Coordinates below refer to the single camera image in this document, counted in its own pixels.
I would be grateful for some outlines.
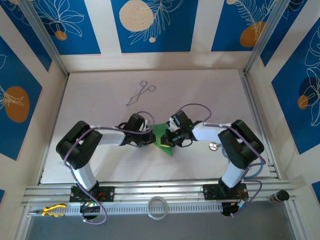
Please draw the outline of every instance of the green object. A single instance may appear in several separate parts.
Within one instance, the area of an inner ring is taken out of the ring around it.
[[[166,154],[168,154],[172,157],[173,156],[172,148],[161,146],[161,144],[160,144],[160,138],[163,136],[163,134],[165,134],[166,129],[168,129],[167,124],[161,123],[161,124],[154,125],[152,132],[154,133],[154,135],[156,137],[155,145],[158,148],[162,149]]]

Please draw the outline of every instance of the orange circle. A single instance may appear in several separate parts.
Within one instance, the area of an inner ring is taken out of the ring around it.
[[[308,107],[308,97],[305,96],[305,95],[301,95],[299,98],[298,98],[298,107],[300,109],[306,109]]]
[[[55,37],[56,37],[57,39],[59,39],[59,40],[61,40],[61,41],[66,40],[67,37],[68,37],[65,32],[60,31],[60,30],[56,31],[56,32],[54,33],[54,35],[55,35]]]
[[[246,48],[254,47],[265,25],[266,23],[264,21],[259,21],[247,27],[240,36],[240,44]]]
[[[22,98],[19,100],[19,104],[14,101],[8,102],[4,105],[5,112],[7,116],[16,123],[23,123],[29,114],[30,109],[30,101],[28,93],[19,86],[10,87],[5,94],[8,94],[11,97],[14,97],[15,100]]]

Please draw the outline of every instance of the black cylinder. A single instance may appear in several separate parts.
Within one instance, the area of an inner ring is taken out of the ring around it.
[[[283,201],[287,201],[289,198],[290,198],[289,193],[286,190],[280,190],[268,196],[267,200],[271,204],[277,204]]]

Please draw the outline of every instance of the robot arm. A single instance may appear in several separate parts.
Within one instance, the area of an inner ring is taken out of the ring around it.
[[[236,120],[228,124],[207,126],[206,123],[201,121],[193,123],[181,110],[171,116],[167,125],[168,129],[161,137],[161,144],[164,146],[171,148],[175,146],[183,147],[184,140],[191,140],[212,141],[224,147],[230,163],[220,179],[220,184],[227,189],[232,189],[240,183],[245,170],[252,161],[257,159],[257,156],[231,130],[221,126],[229,126],[238,131],[259,154],[264,151],[261,141],[242,120]]]
[[[134,132],[145,132],[149,129],[148,121],[139,114],[133,114],[129,121],[123,123],[123,130]],[[84,121],[79,121],[58,143],[56,151],[62,159],[65,158],[67,152],[75,144],[78,138],[95,126],[89,126]],[[67,163],[72,167],[74,175],[79,183],[87,190],[91,191],[99,186],[91,167],[89,160],[98,145],[116,145],[124,146],[134,142],[137,147],[147,146],[156,142],[156,136],[152,133],[133,134],[122,131],[99,129],[88,133],[83,141],[74,148],[67,159]]]

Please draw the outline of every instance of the metal profile bar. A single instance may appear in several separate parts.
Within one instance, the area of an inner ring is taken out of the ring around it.
[[[42,174],[44,172],[45,164],[47,162],[47,157],[48,157],[48,154],[49,154],[50,144],[51,144],[52,139],[54,137],[54,130],[56,129],[56,125],[57,125],[57,121],[58,121],[58,117],[59,117],[59,112],[60,112],[60,108],[61,108],[61,105],[62,105],[62,101],[63,101],[64,96],[65,96],[67,84],[68,84],[68,79],[64,83],[64,88],[63,88],[63,91],[62,91],[62,94],[61,94],[61,97],[60,97],[60,103],[59,103],[59,106],[58,106],[58,108],[56,110],[54,123],[53,123],[52,129],[51,129],[51,132],[50,132],[50,139],[49,139],[49,142],[46,145],[44,153],[43,153],[43,157],[42,157],[41,165],[40,165],[40,168],[39,168],[38,176],[36,177],[35,185],[39,185],[40,184],[40,180],[41,180]]]
[[[260,34],[260,37],[256,41],[255,46],[252,50],[252,55],[245,65],[244,74],[247,75],[250,73],[251,69],[255,65],[257,59],[261,55],[262,51],[265,49],[272,33],[277,27],[278,22],[280,21],[282,15],[284,14],[290,0],[275,0],[277,1],[266,24]]]
[[[31,222],[31,217],[28,217],[28,212],[32,210],[31,206],[26,206],[24,207],[20,222],[18,223],[17,226],[17,231],[15,232],[14,238],[15,240],[25,240],[27,237],[29,225]]]
[[[68,71],[60,58],[60,54],[54,42],[49,36],[36,10],[32,6],[32,2],[29,0],[18,0],[18,4],[50,58],[54,61],[58,69],[67,77]]]
[[[261,179],[262,190],[255,201],[266,201],[267,197],[279,190],[287,190],[291,199],[296,199],[294,186],[290,181],[280,181],[277,179]],[[204,194],[201,192],[203,184],[217,184],[217,180],[197,180],[197,181],[176,181],[176,182],[132,182],[132,183],[101,183],[100,186],[115,186],[114,202],[106,203],[109,205],[118,204],[144,204],[153,196],[161,196],[168,203],[202,203]],[[260,184],[256,182],[246,182],[248,193],[253,196]],[[31,186],[26,189],[22,205],[36,206],[43,204],[68,203],[73,184],[61,185],[56,187]]]
[[[275,153],[274,153],[273,148],[272,148],[272,144],[271,144],[271,142],[270,142],[270,140],[268,138],[267,131],[264,128],[264,122],[263,122],[262,117],[261,117],[262,116],[261,111],[259,110],[259,108],[257,106],[257,101],[255,100],[256,99],[255,95],[257,93],[254,92],[255,88],[252,87],[253,79],[252,79],[251,74],[248,74],[248,75],[244,76],[243,81],[248,86],[247,89],[250,92],[250,96],[252,97],[251,103],[253,104],[252,109],[255,110],[255,114],[254,115],[255,115],[256,118],[258,118],[258,122],[261,124],[261,130],[263,131],[263,135],[266,136],[265,139],[264,139],[265,144],[266,144],[265,146],[267,146],[267,149],[269,149],[269,154],[271,154],[270,157],[271,157],[272,162],[274,164],[273,166],[275,168],[276,174],[277,174],[277,176],[278,176],[278,178],[280,180],[283,180],[284,179],[284,175],[282,174],[282,171],[280,170],[280,168],[278,166],[278,163],[276,161],[276,157],[275,157]]]
[[[309,240],[311,236],[307,231],[306,223],[304,223],[299,214],[299,208],[294,200],[285,201],[285,208],[288,214],[293,233],[296,239]]]
[[[244,73],[241,70],[239,70],[239,75],[241,78],[241,82],[243,85],[243,89],[244,89],[247,101],[250,106],[251,114],[253,116],[253,119],[254,119],[256,127],[257,127],[258,134],[260,135],[260,138],[263,142],[264,149],[265,149],[267,157],[268,157],[267,160],[269,163],[270,162],[273,163],[275,161],[273,150],[272,150],[271,144],[268,140],[268,136],[266,134],[266,130],[265,130],[264,124],[262,122],[255,98],[253,96],[251,86],[248,81],[248,78],[244,75]]]

